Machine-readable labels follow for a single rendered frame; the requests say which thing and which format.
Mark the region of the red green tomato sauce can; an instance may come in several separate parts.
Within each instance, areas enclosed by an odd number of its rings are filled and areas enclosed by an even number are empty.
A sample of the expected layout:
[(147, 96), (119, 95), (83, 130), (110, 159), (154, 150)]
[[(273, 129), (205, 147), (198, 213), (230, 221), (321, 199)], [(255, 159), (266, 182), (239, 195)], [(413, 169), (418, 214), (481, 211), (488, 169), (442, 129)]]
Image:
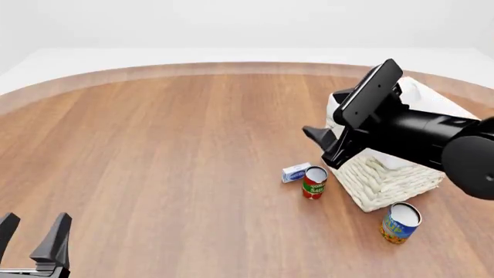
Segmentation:
[(319, 199), (325, 190), (327, 179), (328, 173), (324, 168), (320, 166), (307, 168), (302, 183), (303, 196), (311, 200)]

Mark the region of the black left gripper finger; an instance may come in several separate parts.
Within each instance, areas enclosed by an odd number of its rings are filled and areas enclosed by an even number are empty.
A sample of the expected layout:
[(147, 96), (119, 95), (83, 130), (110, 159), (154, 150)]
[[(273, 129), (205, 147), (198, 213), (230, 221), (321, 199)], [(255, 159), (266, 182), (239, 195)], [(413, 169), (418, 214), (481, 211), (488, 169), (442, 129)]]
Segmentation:
[(69, 233), (72, 217), (62, 212), (52, 224), (43, 241), (30, 255), (37, 270), (54, 270), (56, 267), (69, 269)]
[(13, 212), (8, 212), (0, 218), (0, 253), (5, 252), (13, 234), (18, 228), (20, 218)]

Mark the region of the white woven basket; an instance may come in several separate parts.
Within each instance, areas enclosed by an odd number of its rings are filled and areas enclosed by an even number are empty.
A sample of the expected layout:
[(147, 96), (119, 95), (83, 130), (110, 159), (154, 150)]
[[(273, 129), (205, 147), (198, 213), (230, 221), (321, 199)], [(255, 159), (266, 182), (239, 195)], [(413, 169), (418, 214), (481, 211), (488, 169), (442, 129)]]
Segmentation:
[[(336, 136), (345, 126), (333, 119), (333, 113), (351, 90), (330, 94), (325, 128)], [(429, 113), (478, 120), (468, 111), (445, 99), (426, 85), (402, 75), (383, 103), (377, 115), (398, 110), (420, 110)], [(391, 203), (405, 201), (438, 187), (446, 174), (389, 154), (366, 149), (352, 157), (339, 169), (330, 168), (354, 202), (365, 212), (372, 212)]]

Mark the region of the flat black plate on stalk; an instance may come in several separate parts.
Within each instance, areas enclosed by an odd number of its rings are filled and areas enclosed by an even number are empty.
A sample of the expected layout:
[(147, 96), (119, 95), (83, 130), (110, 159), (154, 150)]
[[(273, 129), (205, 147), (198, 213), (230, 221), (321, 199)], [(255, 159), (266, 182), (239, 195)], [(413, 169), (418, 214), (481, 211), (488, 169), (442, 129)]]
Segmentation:
[(382, 64), (375, 66), (335, 110), (335, 122), (358, 129), (393, 93), (402, 75), (403, 71), (394, 59), (386, 59)]

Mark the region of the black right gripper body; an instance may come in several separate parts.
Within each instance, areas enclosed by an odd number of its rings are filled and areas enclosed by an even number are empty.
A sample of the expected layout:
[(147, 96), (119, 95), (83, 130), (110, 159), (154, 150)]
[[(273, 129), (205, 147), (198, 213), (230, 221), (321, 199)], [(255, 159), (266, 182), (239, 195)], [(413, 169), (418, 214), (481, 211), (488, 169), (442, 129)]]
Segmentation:
[(369, 136), (370, 131), (345, 127), (337, 138), (331, 129), (321, 129), (323, 161), (328, 167), (339, 169), (367, 147)]

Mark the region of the white blue cream cheese box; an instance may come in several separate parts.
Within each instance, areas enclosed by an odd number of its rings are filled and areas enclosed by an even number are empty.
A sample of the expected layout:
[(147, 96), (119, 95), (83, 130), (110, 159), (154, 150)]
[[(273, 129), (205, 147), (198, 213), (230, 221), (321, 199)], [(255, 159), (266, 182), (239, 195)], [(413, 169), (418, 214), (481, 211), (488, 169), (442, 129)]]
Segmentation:
[(306, 173), (307, 168), (309, 168), (310, 166), (311, 164), (309, 162), (306, 162), (303, 164), (284, 168), (282, 170), (282, 182), (287, 183), (302, 179)]

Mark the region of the blue yellow alphabet soup can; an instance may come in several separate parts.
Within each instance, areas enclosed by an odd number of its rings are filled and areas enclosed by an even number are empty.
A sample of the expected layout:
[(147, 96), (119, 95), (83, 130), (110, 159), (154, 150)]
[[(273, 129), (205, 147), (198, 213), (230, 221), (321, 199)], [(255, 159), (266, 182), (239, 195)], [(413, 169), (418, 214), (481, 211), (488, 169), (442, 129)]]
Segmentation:
[(402, 244), (420, 226), (421, 221), (421, 213), (413, 205), (397, 202), (390, 206), (383, 218), (380, 232), (388, 242)]

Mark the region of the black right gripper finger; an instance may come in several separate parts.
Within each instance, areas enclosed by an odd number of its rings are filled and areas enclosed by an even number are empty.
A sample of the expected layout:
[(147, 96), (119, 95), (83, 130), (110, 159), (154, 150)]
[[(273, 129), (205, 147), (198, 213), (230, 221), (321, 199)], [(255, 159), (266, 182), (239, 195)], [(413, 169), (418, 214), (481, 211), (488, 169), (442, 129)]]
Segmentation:
[(338, 139), (334, 132), (329, 128), (319, 129), (315, 127), (304, 126), (303, 133), (323, 151), (342, 150), (343, 142)]

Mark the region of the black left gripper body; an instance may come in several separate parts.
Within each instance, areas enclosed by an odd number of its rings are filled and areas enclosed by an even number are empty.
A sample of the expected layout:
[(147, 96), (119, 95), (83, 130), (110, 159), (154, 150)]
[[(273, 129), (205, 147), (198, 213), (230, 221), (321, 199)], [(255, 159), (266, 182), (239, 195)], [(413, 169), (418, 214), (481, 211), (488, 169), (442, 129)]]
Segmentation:
[(0, 268), (0, 278), (69, 278), (70, 263), (37, 263), (35, 268)]

